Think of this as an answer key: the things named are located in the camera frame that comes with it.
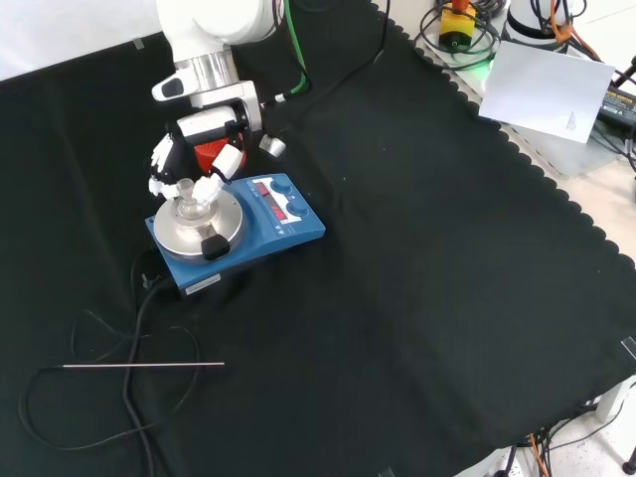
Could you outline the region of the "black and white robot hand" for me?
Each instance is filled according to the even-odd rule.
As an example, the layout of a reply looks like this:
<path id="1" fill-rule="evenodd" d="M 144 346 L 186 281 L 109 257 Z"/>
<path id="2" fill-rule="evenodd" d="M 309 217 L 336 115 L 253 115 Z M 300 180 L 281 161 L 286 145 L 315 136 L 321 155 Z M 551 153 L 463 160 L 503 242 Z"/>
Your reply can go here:
<path id="1" fill-rule="evenodd" d="M 166 123 L 166 134 L 155 146 L 150 163 L 148 190 L 166 200 L 179 196 L 177 183 L 194 182 L 192 197 L 202 205 L 216 200 L 231 181 L 244 155 L 243 133 L 247 127 L 229 106 L 220 106 Z M 217 140 L 226 143 L 214 161 L 204 167 L 196 148 Z"/>

